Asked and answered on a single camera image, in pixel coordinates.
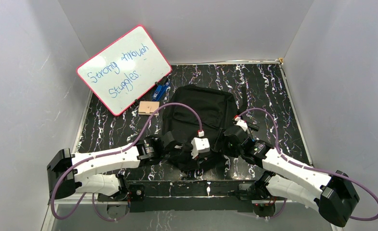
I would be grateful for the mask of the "black student backpack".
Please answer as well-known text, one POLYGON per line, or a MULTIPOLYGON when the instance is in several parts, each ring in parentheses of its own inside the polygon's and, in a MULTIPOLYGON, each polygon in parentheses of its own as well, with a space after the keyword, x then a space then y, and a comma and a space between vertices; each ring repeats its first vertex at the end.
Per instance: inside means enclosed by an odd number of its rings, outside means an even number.
POLYGON ((175 165, 180 171, 210 170, 225 163, 223 154, 217 153, 216 138, 221 128, 233 125, 236 115, 248 108, 247 88, 241 86, 241 103, 236 104, 233 94, 222 90, 202 88, 195 85, 178 87, 162 113, 162 134, 178 132, 183 142, 191 142, 202 129, 210 143, 210 151, 200 154, 195 162, 175 165))

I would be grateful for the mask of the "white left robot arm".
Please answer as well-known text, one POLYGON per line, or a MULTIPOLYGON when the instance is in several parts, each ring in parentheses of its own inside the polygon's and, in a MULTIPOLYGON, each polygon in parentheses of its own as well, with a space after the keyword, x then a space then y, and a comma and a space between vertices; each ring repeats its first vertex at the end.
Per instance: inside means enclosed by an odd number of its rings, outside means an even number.
POLYGON ((210 144, 205 136, 188 141, 184 133, 177 130, 162 137, 152 135, 135 144, 92 153, 72 153, 68 148, 61 149, 47 165, 50 198, 100 193, 123 200, 128 196, 127 184, 121 176, 109 175, 109 171, 156 165, 173 157, 182 157, 185 164, 196 162, 209 150, 210 144))

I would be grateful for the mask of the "pink capped black highlighter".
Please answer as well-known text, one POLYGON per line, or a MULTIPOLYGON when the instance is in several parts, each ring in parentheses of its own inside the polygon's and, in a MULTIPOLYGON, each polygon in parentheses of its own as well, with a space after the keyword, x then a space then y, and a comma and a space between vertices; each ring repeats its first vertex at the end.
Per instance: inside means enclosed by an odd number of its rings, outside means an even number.
POLYGON ((251 122, 246 121, 246 124, 253 131, 259 131, 259 129, 260 129, 259 126, 255 125, 255 124, 253 124, 251 122))

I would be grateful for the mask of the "small wooden block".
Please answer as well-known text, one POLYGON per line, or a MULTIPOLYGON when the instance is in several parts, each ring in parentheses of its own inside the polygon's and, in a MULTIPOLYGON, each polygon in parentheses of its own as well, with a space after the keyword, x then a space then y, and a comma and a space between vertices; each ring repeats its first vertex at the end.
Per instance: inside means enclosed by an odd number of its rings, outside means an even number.
POLYGON ((140 101, 138 107, 138 115, 150 116, 160 107, 158 101, 140 101))

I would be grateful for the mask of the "blue stapler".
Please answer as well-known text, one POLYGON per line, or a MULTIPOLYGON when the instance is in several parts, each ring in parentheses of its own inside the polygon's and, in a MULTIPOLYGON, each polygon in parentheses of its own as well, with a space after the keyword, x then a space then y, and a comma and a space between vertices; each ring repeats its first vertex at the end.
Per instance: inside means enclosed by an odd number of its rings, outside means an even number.
POLYGON ((160 101, 161 97, 165 94, 167 89, 169 88, 169 81, 166 81, 164 83, 156 83, 156 89, 155 92, 152 95, 152 101, 160 101))

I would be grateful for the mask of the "pink framed whiteboard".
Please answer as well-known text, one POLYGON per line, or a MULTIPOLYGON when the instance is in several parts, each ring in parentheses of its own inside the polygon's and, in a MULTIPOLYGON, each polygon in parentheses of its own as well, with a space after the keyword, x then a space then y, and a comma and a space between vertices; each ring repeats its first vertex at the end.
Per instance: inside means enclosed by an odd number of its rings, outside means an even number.
POLYGON ((118 116, 171 70, 146 29, 138 25, 81 64, 76 73, 118 116))

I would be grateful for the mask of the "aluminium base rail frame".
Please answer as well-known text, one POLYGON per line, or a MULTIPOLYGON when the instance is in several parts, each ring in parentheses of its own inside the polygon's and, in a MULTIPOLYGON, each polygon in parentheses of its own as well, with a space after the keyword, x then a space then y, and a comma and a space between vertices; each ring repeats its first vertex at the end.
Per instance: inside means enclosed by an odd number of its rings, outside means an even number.
POLYGON ((312 208, 269 196, 253 181, 137 181, 129 197, 57 202, 47 231, 334 231, 312 208))

